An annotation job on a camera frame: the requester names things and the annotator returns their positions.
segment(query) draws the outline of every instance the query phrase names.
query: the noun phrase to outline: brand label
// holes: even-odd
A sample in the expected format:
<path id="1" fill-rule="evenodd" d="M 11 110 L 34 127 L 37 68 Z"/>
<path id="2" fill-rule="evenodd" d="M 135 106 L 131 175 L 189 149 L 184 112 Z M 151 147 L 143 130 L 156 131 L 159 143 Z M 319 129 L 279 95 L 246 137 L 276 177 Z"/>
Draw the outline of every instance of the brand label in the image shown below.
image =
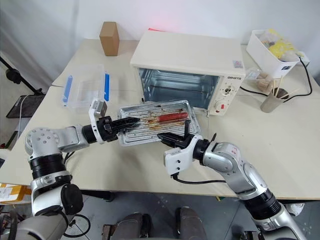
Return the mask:
<path id="1" fill-rule="evenodd" d="M 237 77 L 237 76 L 228 76 L 227 79 L 238 79 L 241 80 L 241 77 Z"/>

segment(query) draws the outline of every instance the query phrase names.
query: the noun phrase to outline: wooden stick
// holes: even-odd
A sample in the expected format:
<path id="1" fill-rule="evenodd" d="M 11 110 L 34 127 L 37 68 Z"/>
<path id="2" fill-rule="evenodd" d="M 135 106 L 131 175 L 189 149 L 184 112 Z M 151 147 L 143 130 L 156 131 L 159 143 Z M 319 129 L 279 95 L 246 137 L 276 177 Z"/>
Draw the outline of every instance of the wooden stick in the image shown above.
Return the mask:
<path id="1" fill-rule="evenodd" d="M 272 94 L 275 95 L 276 80 L 273 79 Z"/>
<path id="2" fill-rule="evenodd" d="M 284 79 L 284 76 L 281 76 L 281 79 L 280 79 L 280 83 L 278 85 L 278 88 L 276 89 L 276 93 L 275 93 L 275 97 L 278 96 L 278 92 L 279 92 L 279 89 L 280 89 L 280 86 L 281 86 L 281 83 L 282 83 L 282 80 Z"/>
<path id="3" fill-rule="evenodd" d="M 282 97 L 280 97 L 279 99 L 283 99 L 283 98 L 285 98 L 286 96 L 289 96 L 289 95 L 291 95 L 291 94 L 293 94 L 293 93 L 295 93 L 296 91 L 299 91 L 300 90 L 300 88 L 297 88 L 296 90 L 294 90 L 294 91 L 292 91 L 292 92 L 290 92 L 290 93 L 287 93 L 286 95 L 283 95 Z"/>

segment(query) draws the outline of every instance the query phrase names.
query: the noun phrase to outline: white table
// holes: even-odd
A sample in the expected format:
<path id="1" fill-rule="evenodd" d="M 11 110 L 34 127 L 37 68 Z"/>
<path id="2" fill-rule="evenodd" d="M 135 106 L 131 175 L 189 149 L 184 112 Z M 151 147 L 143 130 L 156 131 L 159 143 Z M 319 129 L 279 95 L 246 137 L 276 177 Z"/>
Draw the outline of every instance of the white table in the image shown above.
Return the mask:
<path id="1" fill-rule="evenodd" d="M 75 124 L 88 125 L 86 114 L 72 114 L 61 104 L 68 69 L 79 64 L 104 63 L 110 73 L 108 114 L 115 119 L 120 107 L 138 104 L 140 91 L 129 61 L 136 46 L 122 41 L 118 57 L 106 57 L 99 40 L 85 40 L 65 71 L 50 87 L 42 104 L 30 120 L 21 138 L 0 168 L 0 183 L 28 185 L 31 170 L 24 150 L 26 133 L 36 127 L 63 128 Z M 255 63 L 243 56 L 246 67 Z M 313 94 L 299 97 L 278 107 L 272 113 L 260 110 L 263 96 L 239 90 L 224 116 L 206 118 L 197 115 L 202 135 L 228 141 L 240 147 L 279 199 L 320 199 L 320 87 L 312 79 Z M 297 87 L 308 91 L 303 68 L 295 67 L 285 77 L 288 92 Z M 235 196 L 225 183 L 185 185 L 173 181 L 163 166 L 163 152 L 169 149 L 160 142 L 121 147 L 117 141 L 92 144 L 77 151 L 67 162 L 73 183 L 86 190 L 141 191 L 197 195 Z M 189 181 L 222 179 L 211 169 L 197 162 L 180 174 Z"/>

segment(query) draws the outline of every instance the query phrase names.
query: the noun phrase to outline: white storage bin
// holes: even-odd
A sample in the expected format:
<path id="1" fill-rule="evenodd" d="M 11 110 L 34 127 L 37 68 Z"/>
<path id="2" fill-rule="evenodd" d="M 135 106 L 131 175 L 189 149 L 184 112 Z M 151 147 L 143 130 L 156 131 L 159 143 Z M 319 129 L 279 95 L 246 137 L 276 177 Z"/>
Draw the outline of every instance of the white storage bin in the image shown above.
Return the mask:
<path id="1" fill-rule="evenodd" d="M 70 71 L 64 87 L 63 104 L 76 113 L 88 113 L 94 98 L 105 97 L 106 76 L 102 64 L 81 65 Z"/>
<path id="2" fill-rule="evenodd" d="M 299 62 L 299 58 L 291 56 L 286 62 L 277 59 L 259 39 L 264 32 L 265 30 L 252 31 L 246 51 L 263 72 L 269 74 L 273 79 L 278 79 L 285 76 Z"/>

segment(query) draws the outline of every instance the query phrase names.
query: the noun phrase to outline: white cable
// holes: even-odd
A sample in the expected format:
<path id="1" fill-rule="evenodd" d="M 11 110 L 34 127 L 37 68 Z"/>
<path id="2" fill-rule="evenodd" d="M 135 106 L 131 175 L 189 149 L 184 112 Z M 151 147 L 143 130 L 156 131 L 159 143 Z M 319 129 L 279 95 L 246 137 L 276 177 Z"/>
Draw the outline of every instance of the white cable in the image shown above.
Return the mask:
<path id="1" fill-rule="evenodd" d="M 18 125 L 18 137 L 16 138 L 15 143 L 17 143 L 17 141 L 18 141 L 18 139 L 19 139 L 19 135 L 20 135 L 22 104 L 24 103 L 24 100 L 25 100 L 28 96 L 30 96 L 30 95 L 25 96 L 25 97 L 22 99 L 22 102 L 21 102 L 21 104 L 20 104 L 20 115 L 19 115 L 19 125 Z"/>

